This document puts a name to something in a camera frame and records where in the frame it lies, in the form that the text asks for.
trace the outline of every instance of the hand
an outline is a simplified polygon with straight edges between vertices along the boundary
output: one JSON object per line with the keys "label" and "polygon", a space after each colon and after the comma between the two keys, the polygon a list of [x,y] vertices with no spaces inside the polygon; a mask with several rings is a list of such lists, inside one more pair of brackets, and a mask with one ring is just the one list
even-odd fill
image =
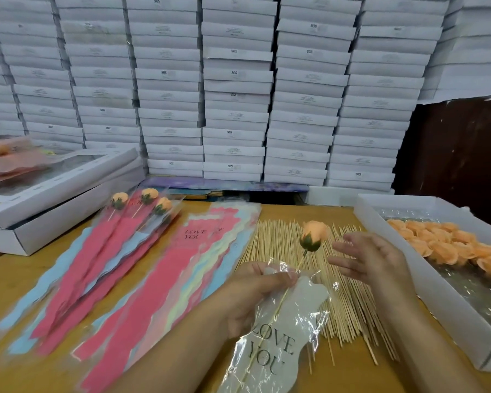
{"label": "hand", "polygon": [[273,291],[292,287],[296,273],[275,273],[264,276],[266,263],[247,262],[211,296],[215,305],[224,311],[229,338],[239,337],[251,330],[255,321],[255,307]]}
{"label": "hand", "polygon": [[400,323],[419,314],[415,287],[404,254],[373,233],[348,233],[345,243],[335,242],[336,251],[354,257],[330,257],[347,277],[371,286],[379,315],[388,323]]}

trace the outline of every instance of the left hand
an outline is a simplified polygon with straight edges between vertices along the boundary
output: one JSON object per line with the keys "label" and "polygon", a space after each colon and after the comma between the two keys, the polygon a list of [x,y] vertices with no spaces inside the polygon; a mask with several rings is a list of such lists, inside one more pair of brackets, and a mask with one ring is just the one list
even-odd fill
{"label": "left hand", "polygon": [[229,338],[239,337],[253,327],[255,307],[273,291],[292,287],[297,280],[294,272],[264,276],[268,266],[261,262],[247,262],[236,269],[229,279],[209,298],[224,312]]}

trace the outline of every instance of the pile of bamboo sticks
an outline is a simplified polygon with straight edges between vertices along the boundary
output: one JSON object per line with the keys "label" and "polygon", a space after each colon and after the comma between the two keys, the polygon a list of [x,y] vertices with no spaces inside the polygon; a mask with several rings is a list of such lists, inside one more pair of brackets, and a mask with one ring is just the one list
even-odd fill
{"label": "pile of bamboo sticks", "polygon": [[[337,338],[342,346],[353,342],[357,337],[362,337],[376,365],[378,363],[372,346],[379,346],[383,341],[390,357],[398,360],[393,342],[376,314],[371,289],[360,281],[341,275],[336,266],[327,262],[329,256],[344,256],[333,250],[331,243],[343,241],[342,237],[345,233],[359,229],[353,225],[342,227],[332,225],[330,230],[331,239],[323,243],[318,251],[309,252],[301,269],[311,272],[320,271],[314,280],[329,289],[330,300],[321,306],[321,311],[329,312],[322,335],[327,339],[333,364],[334,357],[330,340],[334,338]],[[299,243],[301,231],[301,226],[296,222],[259,221],[255,234],[238,264],[269,261],[270,258],[274,258],[276,261],[296,267],[303,251]],[[310,350],[308,355],[314,357],[314,352]],[[311,362],[309,362],[309,370],[312,372]]]}

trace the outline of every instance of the wooden table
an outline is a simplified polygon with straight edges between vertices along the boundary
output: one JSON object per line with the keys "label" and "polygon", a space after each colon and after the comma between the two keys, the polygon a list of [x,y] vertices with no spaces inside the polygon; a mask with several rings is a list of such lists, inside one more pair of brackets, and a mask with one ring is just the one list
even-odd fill
{"label": "wooden table", "polygon": [[[88,364],[79,364],[69,356],[74,348],[87,333],[87,327],[99,316],[107,312],[112,306],[129,292],[152,267],[163,250],[176,226],[185,220],[188,213],[204,212],[208,203],[185,202],[182,216],[174,226],[167,231],[159,243],[125,276],[117,286],[100,302],[93,312],[75,328],[50,356],[37,357],[34,354],[8,357],[6,348],[19,335],[20,331],[31,320],[33,314],[26,317],[18,326],[11,330],[0,340],[0,393],[68,393],[72,392],[88,369]],[[337,225],[354,224],[360,222],[353,215],[350,208],[318,207],[318,206],[287,206],[263,205],[261,219],[282,219],[304,222],[311,219]],[[60,237],[46,248],[30,257],[13,255],[0,256],[0,318],[11,309],[14,303],[29,291],[42,273],[53,266],[56,258],[65,251],[72,241],[77,238],[88,223],[79,225],[66,235]],[[432,318],[432,324],[444,337],[450,341],[439,324]],[[356,392],[356,393],[399,393],[415,391],[407,370],[391,361],[385,349],[375,348],[375,356],[379,366],[375,366],[361,339],[353,344],[340,348],[338,342],[333,343],[333,354],[336,366],[331,363],[327,345],[321,343],[313,363],[313,374],[309,375],[306,363],[302,363],[297,380],[296,392],[299,393],[330,393],[330,392]],[[225,347],[217,358],[212,369],[199,388],[200,393],[215,391],[220,384],[223,370],[229,364],[232,344]],[[471,368],[483,381],[487,390],[491,392],[491,374],[479,373]]]}

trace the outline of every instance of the dark brown wall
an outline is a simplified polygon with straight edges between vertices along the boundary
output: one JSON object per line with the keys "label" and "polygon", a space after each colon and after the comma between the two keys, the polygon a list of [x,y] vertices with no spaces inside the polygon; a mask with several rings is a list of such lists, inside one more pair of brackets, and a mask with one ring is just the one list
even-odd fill
{"label": "dark brown wall", "polygon": [[396,194],[438,196],[491,224],[491,100],[419,105],[395,173]]}

